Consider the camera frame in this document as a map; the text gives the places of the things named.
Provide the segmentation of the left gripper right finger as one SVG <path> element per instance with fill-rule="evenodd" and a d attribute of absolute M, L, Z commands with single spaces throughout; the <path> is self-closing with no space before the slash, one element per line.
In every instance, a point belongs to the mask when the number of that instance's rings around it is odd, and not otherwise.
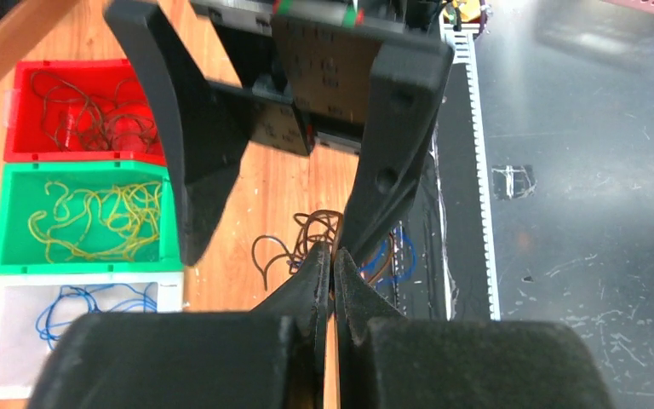
<path fill-rule="evenodd" d="M 346 249 L 336 253 L 333 281 L 340 407 L 378 408 L 369 323 L 373 319 L 402 320 L 404 316 L 364 281 Z"/>

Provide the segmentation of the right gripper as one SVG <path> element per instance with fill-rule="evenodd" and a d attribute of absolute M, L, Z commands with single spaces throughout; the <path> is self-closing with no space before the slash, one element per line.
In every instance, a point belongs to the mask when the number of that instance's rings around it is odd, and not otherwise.
<path fill-rule="evenodd" d="M 317 144 L 360 153 L 339 246 L 366 261 L 409 211 L 422 177 L 454 58 L 430 31 L 436 2 L 192 8 L 213 24 L 239 85 L 209 86 L 157 3 L 113 1 L 104 13 L 158 128 L 182 264 L 197 264 L 208 248 L 248 137 L 299 156 Z"/>

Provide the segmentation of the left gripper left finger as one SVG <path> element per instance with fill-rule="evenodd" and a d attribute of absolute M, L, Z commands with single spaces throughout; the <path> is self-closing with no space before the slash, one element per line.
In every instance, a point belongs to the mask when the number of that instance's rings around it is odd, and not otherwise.
<path fill-rule="evenodd" d="M 252 310 L 256 313 L 289 316 L 298 329 L 297 399 L 306 407 L 324 404 L 324 371 L 327 326 L 331 313 L 331 251 L 317 243 L 296 274 Z"/>

